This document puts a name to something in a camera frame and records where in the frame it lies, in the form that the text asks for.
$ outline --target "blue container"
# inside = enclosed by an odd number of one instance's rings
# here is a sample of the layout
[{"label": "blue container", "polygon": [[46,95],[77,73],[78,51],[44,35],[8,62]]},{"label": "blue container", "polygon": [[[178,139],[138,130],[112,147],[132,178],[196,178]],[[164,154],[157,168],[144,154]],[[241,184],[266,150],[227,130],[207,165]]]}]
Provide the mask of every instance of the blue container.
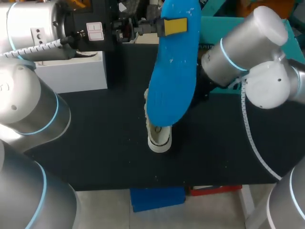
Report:
[{"label": "blue container", "polygon": [[130,196],[134,212],[163,208],[185,201],[183,187],[172,188],[131,188]]}]

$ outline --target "white cable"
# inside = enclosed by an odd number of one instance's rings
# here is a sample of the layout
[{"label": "white cable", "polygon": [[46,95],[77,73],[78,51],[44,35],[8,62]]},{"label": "white cable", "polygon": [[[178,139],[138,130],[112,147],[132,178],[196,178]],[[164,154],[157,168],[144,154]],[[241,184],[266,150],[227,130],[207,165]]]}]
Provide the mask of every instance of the white cable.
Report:
[{"label": "white cable", "polygon": [[62,46],[61,40],[58,39],[56,41],[49,42],[46,44],[41,44],[41,45],[29,47],[29,48],[18,49],[15,51],[6,52],[3,54],[0,54],[0,57],[3,56],[3,57],[7,57],[7,58],[14,58],[14,57],[18,57],[18,56],[22,56],[22,55],[26,55],[26,54],[30,54],[30,53],[42,52],[42,51],[49,50],[49,49],[59,48],[61,46]]},{"label": "white cable", "polygon": [[250,142],[250,145],[257,157],[257,159],[260,161],[260,163],[265,167],[265,169],[272,175],[274,176],[276,179],[281,180],[282,177],[280,177],[279,175],[277,175],[276,172],[274,172],[267,164],[266,162],[263,160],[263,158],[261,157],[261,155],[259,154],[254,140],[252,138],[252,134],[251,134],[251,130],[250,130],[250,126],[249,126],[249,121],[248,121],[248,116],[247,116],[247,110],[246,110],[246,87],[245,87],[245,80],[242,81],[242,112],[243,112],[243,118],[244,118],[244,126],[247,132],[247,136]]}]

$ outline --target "black table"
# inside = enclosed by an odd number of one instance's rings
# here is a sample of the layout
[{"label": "black table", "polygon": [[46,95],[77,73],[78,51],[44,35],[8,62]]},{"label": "black table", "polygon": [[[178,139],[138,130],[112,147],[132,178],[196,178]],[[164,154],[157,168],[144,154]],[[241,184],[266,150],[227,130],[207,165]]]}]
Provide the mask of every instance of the black table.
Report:
[{"label": "black table", "polygon": [[[212,94],[190,110],[173,127],[167,154],[148,148],[143,93],[156,54],[156,45],[140,44],[108,53],[109,89],[61,94],[71,109],[69,129],[27,155],[77,191],[275,182],[248,142],[238,95]],[[263,159],[285,175],[305,154],[305,106],[248,103],[247,110]]]}]

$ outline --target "white shoe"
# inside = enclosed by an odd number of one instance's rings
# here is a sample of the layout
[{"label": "white shoe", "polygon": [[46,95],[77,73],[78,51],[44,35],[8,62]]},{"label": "white shoe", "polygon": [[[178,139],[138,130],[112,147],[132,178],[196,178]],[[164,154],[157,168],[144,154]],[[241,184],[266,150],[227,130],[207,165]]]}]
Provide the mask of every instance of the white shoe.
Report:
[{"label": "white shoe", "polygon": [[[148,89],[144,93],[144,98],[147,100]],[[146,103],[144,106],[146,128],[148,133],[148,146],[156,153],[165,153],[172,146],[172,127],[158,127],[151,124],[147,115]]]}]

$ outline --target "insole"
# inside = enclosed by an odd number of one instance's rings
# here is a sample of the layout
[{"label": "insole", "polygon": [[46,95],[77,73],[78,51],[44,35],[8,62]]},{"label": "insole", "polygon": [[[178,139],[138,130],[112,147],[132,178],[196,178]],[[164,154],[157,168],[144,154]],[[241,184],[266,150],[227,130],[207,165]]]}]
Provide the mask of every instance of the insole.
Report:
[{"label": "insole", "polygon": [[187,111],[196,86],[201,8],[198,0],[166,0],[161,18],[187,18],[187,32],[161,37],[149,84],[147,113],[155,126],[170,126]]}]

